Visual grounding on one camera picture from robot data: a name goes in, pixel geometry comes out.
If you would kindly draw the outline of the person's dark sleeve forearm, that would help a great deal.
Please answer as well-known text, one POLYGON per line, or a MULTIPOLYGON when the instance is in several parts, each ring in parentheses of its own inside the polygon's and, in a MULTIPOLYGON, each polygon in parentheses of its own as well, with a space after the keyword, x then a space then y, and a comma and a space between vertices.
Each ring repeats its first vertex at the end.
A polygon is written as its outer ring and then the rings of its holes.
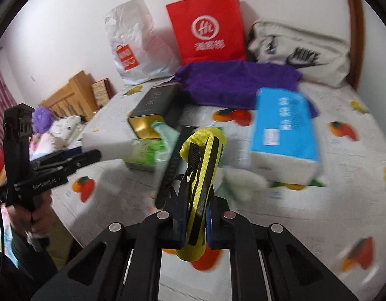
POLYGON ((12 235, 11 246, 17 264, 0 252, 0 300, 31 300, 58 273, 47 251, 50 239, 38 239, 41 249, 36 251, 25 237, 15 231, 12 235))

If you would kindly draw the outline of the person's left hand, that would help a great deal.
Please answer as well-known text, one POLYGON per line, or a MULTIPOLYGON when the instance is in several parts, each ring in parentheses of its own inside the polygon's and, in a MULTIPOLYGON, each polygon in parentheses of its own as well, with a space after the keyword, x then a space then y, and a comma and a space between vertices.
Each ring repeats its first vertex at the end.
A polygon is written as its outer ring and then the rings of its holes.
POLYGON ((21 206, 7 207, 12 229, 23 237, 26 237, 27 232, 47 235, 53 222, 51 204, 51 191, 48 190, 41 194, 41 205, 32 213, 21 206))

